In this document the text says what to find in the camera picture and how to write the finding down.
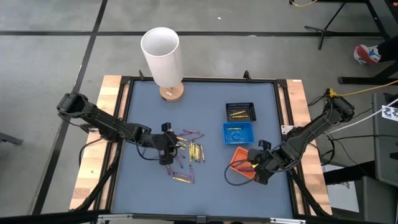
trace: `sticker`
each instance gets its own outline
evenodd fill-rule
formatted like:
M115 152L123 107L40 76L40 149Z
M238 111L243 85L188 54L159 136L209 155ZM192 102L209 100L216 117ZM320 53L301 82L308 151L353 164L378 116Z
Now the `sticker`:
M390 106L381 106L381 108L381 116L383 118L398 121L398 108L393 108Z

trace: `wooden table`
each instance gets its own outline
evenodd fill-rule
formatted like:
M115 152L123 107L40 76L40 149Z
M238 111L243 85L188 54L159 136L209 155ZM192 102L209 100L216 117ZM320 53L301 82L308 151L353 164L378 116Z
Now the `wooden table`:
M97 101L98 108L104 110L109 114L114 114L116 100L119 93L119 87L122 76L120 75L105 75L99 97ZM310 122L310 115L307 107L307 100L305 99L303 84L301 80L286 80L287 91L289 92L290 107L294 120L294 125L304 126ZM128 85L123 89L122 100L119 109L119 118L122 118L124 107L126 105ZM283 88L279 87L279 96L282 107L282 114L284 123L288 124L288 112L285 102L286 96L284 95ZM88 135L87 142L94 141L100 136L97 132ZM98 141L86 147L83 159L81 161L80 170L76 180L75 189L73 191L72 201L70 208L76 208L84 199L90 194L100 178L101 168L104 161L106 149L106 141ZM112 145L112 153L116 149L116 144ZM302 170L304 175L305 185L315 198L315 200L322 206L322 208L331 214L329 198L326 191L325 180L319 160L319 154L315 147L308 145L302 159ZM108 195L109 181L103 189L99 208L105 207L106 197ZM299 214L304 214L302 203L302 196L300 190L295 186L295 194L297 200L297 207Z

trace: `white cylinder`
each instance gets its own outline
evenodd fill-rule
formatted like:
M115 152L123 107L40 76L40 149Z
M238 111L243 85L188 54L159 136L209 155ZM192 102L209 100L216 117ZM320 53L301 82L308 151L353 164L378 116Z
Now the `white cylinder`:
M141 49L156 84L177 86L183 78L180 39L174 30L158 27L146 32Z

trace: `yellow cable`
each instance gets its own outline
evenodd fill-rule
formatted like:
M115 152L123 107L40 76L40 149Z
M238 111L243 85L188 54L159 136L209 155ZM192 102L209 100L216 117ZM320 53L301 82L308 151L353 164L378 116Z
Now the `yellow cable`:
M397 83L397 82L398 82L398 80L390 82L390 83L385 84L385 85L376 86L376 87L368 88L368 89L365 89L365 90L356 91L356 92L353 92L353 93L346 93L346 94L339 94L339 93L336 93L335 91L333 91L332 89L330 89L330 96L351 96L351 95L355 95L355 94L358 94L358 93L363 93L363 92L366 92L366 91L369 91L369 90L375 90L375 89L378 89L378 88L383 88L383 87L392 85L392 84Z
M299 5L299 4L296 4L296 3L294 3L294 2L292 2L292 4L293 4L294 6L296 6L296 7L305 7L305 6L309 6L309 5L313 4L313 3L316 3L317 1L318 1L318 0L315 0L315 1L310 2L310 3L308 3L308 4L305 4L305 5Z

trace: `concrete floor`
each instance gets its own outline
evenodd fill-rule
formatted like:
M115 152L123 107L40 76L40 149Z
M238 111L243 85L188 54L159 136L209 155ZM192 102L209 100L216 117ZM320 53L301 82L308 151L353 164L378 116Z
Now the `concrete floor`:
M388 33L398 26L383 2L373 6ZM92 30L100 0L0 1L0 30ZM323 27L338 3L316 3L305 8L281 0L114 0L109 1L100 30L142 31L157 26L175 30L305 32L304 25ZM347 4L332 23L335 31L376 32L364 4ZM60 119L56 105L70 91L78 74L89 37L0 36L0 131L24 139L21 146L0 144L0 216L29 212ZM96 102L103 75L150 75L141 52L141 37L97 37L81 92ZM181 37L185 75L303 80L307 101L326 88L338 93L368 86L339 85L337 77L371 77L385 68L360 66L353 59L358 44L377 45L378 38L328 38L321 51L317 38L304 37ZM389 87L381 92L396 92ZM371 93L347 98L364 111ZM310 108L316 117L321 104ZM335 137L371 134L366 121ZM78 172L78 150L86 134L70 127L58 162L44 212L68 210ZM317 141L321 151L330 146ZM373 159L373 140L347 139L343 144L356 162ZM335 161L352 165L337 146Z

